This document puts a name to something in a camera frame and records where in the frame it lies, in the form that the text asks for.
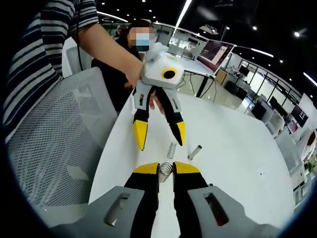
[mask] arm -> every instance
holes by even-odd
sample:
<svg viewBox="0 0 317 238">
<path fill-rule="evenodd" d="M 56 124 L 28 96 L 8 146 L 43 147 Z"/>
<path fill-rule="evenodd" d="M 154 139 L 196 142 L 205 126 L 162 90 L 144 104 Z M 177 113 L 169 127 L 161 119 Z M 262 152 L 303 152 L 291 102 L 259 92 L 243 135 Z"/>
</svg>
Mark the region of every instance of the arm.
<svg viewBox="0 0 317 238">
<path fill-rule="evenodd" d="M 102 26 L 91 24 L 81 28 L 79 45 L 92 57 L 123 72 L 132 85 L 140 79 L 142 62 L 117 44 Z"/>
</svg>

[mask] black shirt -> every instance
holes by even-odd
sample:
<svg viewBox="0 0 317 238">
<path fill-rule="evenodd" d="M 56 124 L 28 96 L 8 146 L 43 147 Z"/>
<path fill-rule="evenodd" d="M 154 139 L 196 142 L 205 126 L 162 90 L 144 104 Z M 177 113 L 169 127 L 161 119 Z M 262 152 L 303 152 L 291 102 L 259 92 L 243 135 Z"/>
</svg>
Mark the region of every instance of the black shirt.
<svg viewBox="0 0 317 238">
<path fill-rule="evenodd" d="M 140 60 L 136 48 L 129 48 L 127 38 L 121 37 L 116 42 Z M 98 67 L 101 70 L 112 104 L 117 112 L 121 111 L 132 92 L 131 88 L 124 88 L 124 84 L 128 82 L 125 74 L 97 59 L 93 59 L 91 67 Z"/>
</svg>

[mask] mesh chair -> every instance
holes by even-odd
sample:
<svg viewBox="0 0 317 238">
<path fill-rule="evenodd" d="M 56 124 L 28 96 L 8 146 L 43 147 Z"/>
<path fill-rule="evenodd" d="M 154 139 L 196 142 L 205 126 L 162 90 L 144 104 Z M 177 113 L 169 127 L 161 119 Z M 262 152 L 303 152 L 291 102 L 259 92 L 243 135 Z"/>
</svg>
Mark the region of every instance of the mesh chair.
<svg viewBox="0 0 317 238">
<path fill-rule="evenodd" d="M 266 127 L 268 128 L 273 137 L 277 137 L 278 132 L 284 129 L 284 119 L 277 112 L 277 110 L 273 111 L 273 115 L 270 118 L 269 122 L 266 124 Z"/>
<path fill-rule="evenodd" d="M 260 101 L 260 103 L 261 103 L 262 107 L 264 107 L 266 110 L 263 117 L 261 118 L 261 121 L 263 121 L 264 124 L 268 124 L 273 116 L 274 111 L 269 106 L 269 104 L 267 104 L 266 101 Z"/>
<path fill-rule="evenodd" d="M 79 52 L 83 69 L 86 70 L 91 68 L 91 61 L 93 60 L 93 58 L 81 48 L 79 48 Z M 66 50 L 66 58 L 70 67 L 71 74 L 76 74 L 82 71 L 79 64 L 77 46 Z"/>
<path fill-rule="evenodd" d="M 287 130 L 282 131 L 279 136 L 276 137 L 275 141 L 285 160 L 294 189 L 304 181 L 304 166 L 300 154 Z"/>
<path fill-rule="evenodd" d="M 102 74 L 91 68 L 58 83 L 9 140 L 17 182 L 49 227 L 84 214 L 116 118 Z"/>
</svg>

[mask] spring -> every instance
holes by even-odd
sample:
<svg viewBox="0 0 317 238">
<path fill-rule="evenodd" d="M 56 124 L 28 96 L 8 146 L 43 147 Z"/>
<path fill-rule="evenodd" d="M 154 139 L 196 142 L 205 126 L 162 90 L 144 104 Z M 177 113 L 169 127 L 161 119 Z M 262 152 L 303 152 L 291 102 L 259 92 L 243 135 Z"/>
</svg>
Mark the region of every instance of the spring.
<svg viewBox="0 0 317 238">
<path fill-rule="evenodd" d="M 169 159 L 173 159 L 174 158 L 174 154 L 175 154 L 175 150 L 176 150 L 176 146 L 177 146 L 177 142 L 176 141 L 172 141 L 170 146 L 169 146 L 169 150 L 167 153 L 167 157 Z"/>
<path fill-rule="evenodd" d="M 165 182 L 168 178 L 168 176 L 173 172 L 173 166 L 168 163 L 164 162 L 159 167 L 159 176 L 158 180 L 159 182 Z"/>
</svg>

